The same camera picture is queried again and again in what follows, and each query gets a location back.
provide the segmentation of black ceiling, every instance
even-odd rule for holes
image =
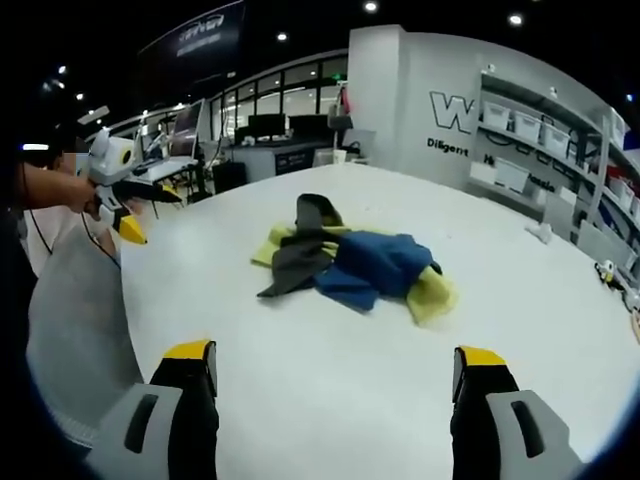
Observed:
[[[168,30],[229,2],[192,0],[179,6],[171,2],[164,9],[157,2],[137,3],[123,8],[94,3],[35,7],[25,2],[15,7],[16,20],[5,20],[10,32],[5,55],[14,65],[9,73],[9,103],[15,111],[11,118],[18,130],[17,143],[43,141],[55,125],[75,124],[88,109],[101,105],[112,112],[105,119],[110,124],[163,102],[185,100],[185,92],[176,92],[155,105],[141,105],[131,88],[136,53]],[[606,2],[606,9],[602,2],[559,0],[379,0],[375,15],[364,12],[363,0],[246,3],[234,83],[304,55],[346,48],[350,29],[397,23],[410,31],[465,35],[524,51],[572,75],[619,108],[636,128],[640,125],[640,103],[625,101],[628,93],[640,96],[638,25],[616,0]],[[519,29],[506,21],[516,11],[525,16]],[[287,43],[276,42],[279,31],[289,33]],[[57,76],[60,65],[68,67],[66,88],[43,95],[42,83]],[[194,93],[211,94],[224,82],[230,80],[214,80],[204,87],[208,91]],[[75,99],[77,92],[85,94],[82,102]]]

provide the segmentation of ceiling light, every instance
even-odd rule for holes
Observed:
[[[376,13],[378,11],[378,2],[366,2],[364,4],[364,9],[368,13]]]
[[[522,25],[523,22],[523,18],[522,15],[520,15],[519,13],[514,13],[512,15],[509,15],[509,24],[512,27],[519,27]]]
[[[49,150],[49,145],[45,145],[43,143],[25,143],[22,146],[22,149],[25,151],[30,151],[30,150]]]

